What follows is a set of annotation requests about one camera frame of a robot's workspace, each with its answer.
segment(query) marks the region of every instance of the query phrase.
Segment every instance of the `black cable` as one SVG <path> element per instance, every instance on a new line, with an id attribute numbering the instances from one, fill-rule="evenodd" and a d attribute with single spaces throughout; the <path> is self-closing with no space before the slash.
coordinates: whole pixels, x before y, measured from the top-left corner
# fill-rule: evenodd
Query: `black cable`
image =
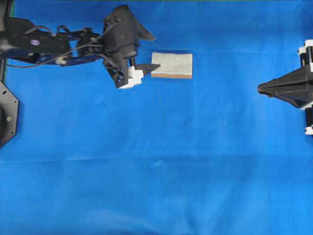
<path id="1" fill-rule="evenodd" d="M 66 33 L 70 33 L 70 30 L 65 25 L 58 26 L 57 32 L 60 33 L 61 29 L 63 29 Z"/>
<path id="2" fill-rule="evenodd" d="M 105 36 L 105 35 L 106 35 L 114 26 L 116 26 L 117 24 L 118 24 L 118 23 L 114 23 L 114 24 L 110 25 L 110 26 L 107 28 L 107 30 L 105 30 L 103 36 Z M 35 31 L 36 29 L 38 29 L 38 28 L 45 28 L 45 29 L 47 29 L 47 30 L 51 33 L 50 29 L 48 29 L 47 27 L 44 27 L 44 26 L 35 26 L 35 27 L 31 28 L 30 30 L 26 31 L 25 33 L 26 33 L 26 34 L 27 34 L 27 33 L 31 33 L 31 32 L 33 32 L 33 31 Z M 66 53 L 64 53 L 64 54 L 62 54 L 62 55 L 58 55 L 58 56 L 56 56 L 56 57 L 54 57 L 54 58 L 52 58 L 52 59 L 50 59 L 50 60 L 47 60 L 47 61 L 44 61 L 44 62 L 35 64 L 35 65 L 19 66 L 19 65 L 10 65 L 10 64 L 6 64 L 6 63 L 3 64 L 3 65 L 6 65 L 6 66 L 8 66 L 8 67 L 18 68 L 18 69 L 31 69 L 31 68 L 35 68 L 35 67 L 38 67 L 38 66 L 41 66 L 41 65 L 45 65 L 45 64 L 51 63 L 51 62 L 53 62 L 53 61 L 55 61 L 55 60 L 57 60 L 57 59 L 62 58 L 63 56 L 68 55 L 69 53 L 72 53 L 72 52 L 74 52 L 74 51 L 76 51 L 76 50 L 79 50 L 79 49 L 82 49 L 82 48 L 84 48 L 84 47 L 102 47 L 103 45 L 92 45 L 92 44 L 95 43 L 95 42 L 96 42 L 97 40 L 99 40 L 100 38 L 102 38 L 103 36 L 98 36 L 98 37 L 96 37 L 96 38 L 93 38 L 92 41 L 89 42 L 89 43 L 86 43 L 86 44 L 84 44 L 84 45 L 81 45 L 81 46 L 79 46 L 79 47 L 76 47 L 76 48 L 74 48 L 74 49 L 72 49 L 72 50 L 69 50 L 68 52 L 66 52 Z"/>
<path id="3" fill-rule="evenodd" d="M 58 55 L 58 56 L 56 56 L 56 57 L 54 57 L 54 58 L 52 58 L 52 59 L 50 59 L 50 60 L 47 60 L 47 61 L 44 61 L 44 62 L 35 64 L 35 65 L 28 65 L 28 66 L 19 66 L 19 65 L 10 65 L 10 64 L 5 64 L 5 65 L 8 66 L 8 67 L 19 68 L 19 69 L 30 69 L 30 68 L 38 67 L 38 66 L 41 66 L 41 65 L 48 64 L 48 63 L 50 63 L 50 62 L 52 62 L 52 61 L 55 61 L 55 60 L 57 60 L 57 59 L 59 59 L 59 58 L 61 58 L 61 57 L 63 57 L 63 56 L 68 55 L 69 53 L 72 53 L 73 51 L 82 49 L 82 48 L 84 48 L 84 47 L 102 47 L 102 45 L 91 45 L 92 43 L 94 43 L 94 41 L 89 42 L 89 43 L 84 44 L 84 45 L 81 45 L 81 46 L 79 46 L 79 47 L 76 47 L 76 48 L 74 48 L 74 49 L 72 49 L 72 50 L 69 50 L 68 52 L 66 52 L 66 53 L 64 53 L 64 54 L 62 54 L 62 55 Z"/>
<path id="4" fill-rule="evenodd" d="M 109 59 L 106 55 L 100 54 L 101 57 L 105 58 L 112 66 L 117 67 L 117 64 Z"/>
<path id="5" fill-rule="evenodd" d="M 53 35 L 52 31 L 48 27 L 41 26 L 41 25 L 37 25 L 37 26 L 32 27 L 31 29 L 26 31 L 24 34 L 30 34 L 30 33 L 34 32 L 34 31 L 36 31 L 37 29 L 46 29 L 51 36 Z"/>

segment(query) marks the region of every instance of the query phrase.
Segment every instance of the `purple dot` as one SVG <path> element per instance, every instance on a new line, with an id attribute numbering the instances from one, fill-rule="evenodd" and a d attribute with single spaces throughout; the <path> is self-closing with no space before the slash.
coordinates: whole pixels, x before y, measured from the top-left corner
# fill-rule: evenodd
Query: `purple dot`
<path id="1" fill-rule="evenodd" d="M 40 45 L 40 42 L 38 40 L 31 40 L 30 43 L 33 45 L 33 46 L 39 46 Z"/>

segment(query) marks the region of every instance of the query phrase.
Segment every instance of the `blue fabric backdrop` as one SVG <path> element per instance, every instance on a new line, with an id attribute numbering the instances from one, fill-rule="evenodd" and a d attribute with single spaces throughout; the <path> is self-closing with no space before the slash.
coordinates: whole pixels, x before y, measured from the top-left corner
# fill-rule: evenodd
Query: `blue fabric backdrop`
<path id="1" fill-rule="evenodd" d="M 0 234 L 312 234 L 304 113 L 257 93 L 300 66 L 312 3 L 16 0 L 16 16 L 101 33 L 121 4 L 157 37 L 138 62 L 192 52 L 193 79 L 117 90 L 101 61 L 9 68 L 21 106 L 0 151 Z"/>

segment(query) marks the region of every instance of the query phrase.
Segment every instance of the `black plastic part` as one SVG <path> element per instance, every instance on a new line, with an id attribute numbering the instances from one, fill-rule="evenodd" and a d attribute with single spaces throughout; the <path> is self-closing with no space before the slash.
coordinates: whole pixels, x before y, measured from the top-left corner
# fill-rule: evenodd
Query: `black plastic part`
<path id="1" fill-rule="evenodd" d="M 116 88 L 128 84 L 128 60 L 123 59 L 122 53 L 117 52 L 110 56 L 109 60 L 104 60 L 103 64 L 111 75 Z"/>
<path id="2" fill-rule="evenodd" d="M 147 30 L 135 17 L 134 17 L 135 29 L 138 32 L 139 39 L 153 42 L 156 38 L 153 34 Z"/>
<path id="3" fill-rule="evenodd" d="M 267 94 L 300 108 L 313 100 L 313 73 L 310 65 L 258 86 L 258 92 Z"/>
<path id="4" fill-rule="evenodd" d="M 0 17 L 9 17 L 13 0 L 0 0 Z M 4 82 L 5 77 L 5 59 L 0 59 L 0 82 Z"/>
<path id="5" fill-rule="evenodd" d="M 313 125 L 312 108 L 305 109 L 305 117 L 306 117 L 307 127 L 312 126 Z"/>
<path id="6" fill-rule="evenodd" d="M 122 57 L 125 59 L 134 57 L 139 46 L 139 35 L 135 28 L 134 16 L 129 11 L 129 7 L 124 5 L 116 8 L 105 18 L 104 22 L 105 49 L 123 51 Z"/>
<path id="7" fill-rule="evenodd" d="M 59 55 L 70 50 L 65 35 L 52 36 L 49 32 L 35 30 L 32 22 L 20 18 L 3 18 L 0 23 L 4 31 L 0 31 L 2 47 L 1 58 L 27 58 L 29 53 Z"/>
<path id="8" fill-rule="evenodd" d="M 0 148 L 11 140 L 17 131 L 19 101 L 0 82 L 1 128 Z"/>
<path id="9" fill-rule="evenodd" d="M 160 67 L 160 65 L 156 64 L 142 64 L 135 66 L 136 70 L 142 70 L 144 76 L 148 75 L 153 70 L 156 70 L 158 67 Z"/>
<path id="10" fill-rule="evenodd" d="M 80 40 L 77 43 L 77 47 L 90 43 L 92 38 L 98 38 L 99 36 L 99 34 L 93 33 L 91 28 L 85 28 L 85 30 L 80 33 Z M 84 47 L 77 50 L 79 56 L 97 54 L 101 53 L 102 51 L 102 47 Z"/>
<path id="11" fill-rule="evenodd" d="M 78 57 L 70 57 L 66 59 L 67 64 L 64 66 L 82 65 L 82 64 L 96 61 L 99 58 L 100 58 L 99 56 L 94 55 L 94 54 L 83 55 L 83 56 L 78 56 Z"/>
<path id="12" fill-rule="evenodd" d="M 301 66 L 305 66 L 308 64 L 308 59 L 307 59 L 307 54 L 306 53 L 302 53 L 300 55 L 300 64 Z"/>

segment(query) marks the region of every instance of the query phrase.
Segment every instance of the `sponge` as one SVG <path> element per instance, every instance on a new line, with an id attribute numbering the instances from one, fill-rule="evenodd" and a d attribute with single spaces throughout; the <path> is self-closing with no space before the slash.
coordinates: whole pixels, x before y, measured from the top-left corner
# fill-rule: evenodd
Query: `sponge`
<path id="1" fill-rule="evenodd" d="M 192 54 L 153 52 L 152 64 L 161 65 L 151 73 L 152 77 L 192 78 Z"/>

